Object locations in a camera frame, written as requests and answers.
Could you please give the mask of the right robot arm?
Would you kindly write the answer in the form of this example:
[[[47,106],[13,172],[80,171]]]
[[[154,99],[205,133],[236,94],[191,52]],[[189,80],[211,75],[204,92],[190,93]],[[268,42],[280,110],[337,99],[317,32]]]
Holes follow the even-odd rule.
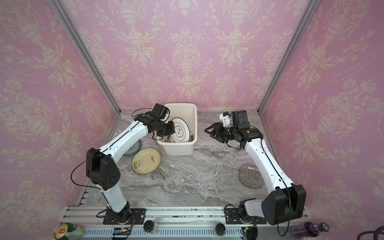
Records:
[[[270,152],[261,131],[253,127],[245,110],[224,112],[220,122],[207,127],[205,133],[220,143],[236,141],[256,164],[268,191],[264,200],[241,201],[238,212],[244,222],[264,218],[272,226],[289,224],[303,216],[307,192],[283,171]]]

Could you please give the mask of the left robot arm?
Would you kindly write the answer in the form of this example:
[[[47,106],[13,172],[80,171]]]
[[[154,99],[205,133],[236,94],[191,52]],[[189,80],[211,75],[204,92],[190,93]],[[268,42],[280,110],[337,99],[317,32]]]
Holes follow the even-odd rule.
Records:
[[[152,133],[165,137],[175,133],[173,121],[169,121],[170,110],[164,105],[155,104],[151,111],[134,116],[134,121],[117,137],[102,147],[90,148],[86,154],[86,176],[91,181],[90,188],[99,190],[107,201],[107,216],[115,223],[127,224],[134,220],[128,200],[123,196],[119,185],[121,177],[117,163],[122,156],[141,138]]]

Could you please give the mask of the white plate black pattern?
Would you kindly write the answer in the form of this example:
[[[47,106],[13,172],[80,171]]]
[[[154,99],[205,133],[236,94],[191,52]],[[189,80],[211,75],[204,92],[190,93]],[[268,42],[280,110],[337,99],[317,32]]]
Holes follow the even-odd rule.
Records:
[[[175,132],[171,135],[171,138],[175,143],[187,143],[190,141],[190,128],[188,124],[181,118],[172,119],[175,127]]]

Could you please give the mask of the teal patterned small plate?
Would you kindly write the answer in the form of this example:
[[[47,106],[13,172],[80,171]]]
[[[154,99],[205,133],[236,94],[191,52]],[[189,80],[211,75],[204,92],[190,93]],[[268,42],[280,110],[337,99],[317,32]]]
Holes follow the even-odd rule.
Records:
[[[132,145],[125,153],[124,153],[124,156],[132,156],[132,155],[135,155],[137,154],[140,150],[141,150],[141,147],[142,147],[142,143],[141,141],[137,141],[134,145]]]

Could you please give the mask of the cream plate bamboo pattern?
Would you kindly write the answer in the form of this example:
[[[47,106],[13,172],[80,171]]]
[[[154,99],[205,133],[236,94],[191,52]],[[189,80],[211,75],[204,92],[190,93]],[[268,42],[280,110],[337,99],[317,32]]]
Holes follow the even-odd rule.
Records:
[[[160,152],[153,148],[139,151],[132,160],[133,170],[140,175],[147,175],[157,170],[161,164]]]

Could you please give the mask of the small green rim plate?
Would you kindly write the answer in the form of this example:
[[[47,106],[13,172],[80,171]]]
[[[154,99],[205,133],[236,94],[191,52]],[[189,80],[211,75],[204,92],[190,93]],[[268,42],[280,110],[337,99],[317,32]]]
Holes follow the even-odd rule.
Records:
[[[192,142],[193,140],[194,140],[194,135],[190,135],[189,142]],[[176,143],[176,142],[173,140],[172,136],[169,135],[167,136],[166,143]]]

